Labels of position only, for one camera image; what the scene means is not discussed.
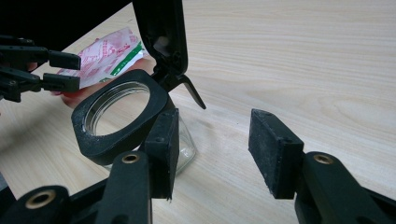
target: wooden table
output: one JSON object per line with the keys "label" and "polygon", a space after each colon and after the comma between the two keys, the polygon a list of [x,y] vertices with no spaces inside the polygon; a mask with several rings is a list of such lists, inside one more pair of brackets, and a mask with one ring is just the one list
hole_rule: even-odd
{"label": "wooden table", "polygon": [[[184,87],[171,91],[198,153],[177,176],[174,200],[153,201],[154,223],[298,223],[293,201],[272,197],[248,152],[252,108],[277,115],[305,152],[334,155],[364,187],[396,199],[394,1],[183,5],[187,75],[207,109]],[[132,5],[65,51],[126,26],[138,34]],[[0,111],[0,171],[17,197],[44,185],[74,194],[108,176],[80,154],[59,97],[26,92]]]}

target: hand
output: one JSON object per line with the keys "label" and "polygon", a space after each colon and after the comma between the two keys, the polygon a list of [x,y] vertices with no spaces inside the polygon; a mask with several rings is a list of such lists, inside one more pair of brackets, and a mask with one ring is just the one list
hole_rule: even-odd
{"label": "hand", "polygon": [[[1,66],[9,67],[9,63],[0,63]],[[37,63],[28,63],[26,64],[26,69],[28,72],[32,72],[37,68]]]}

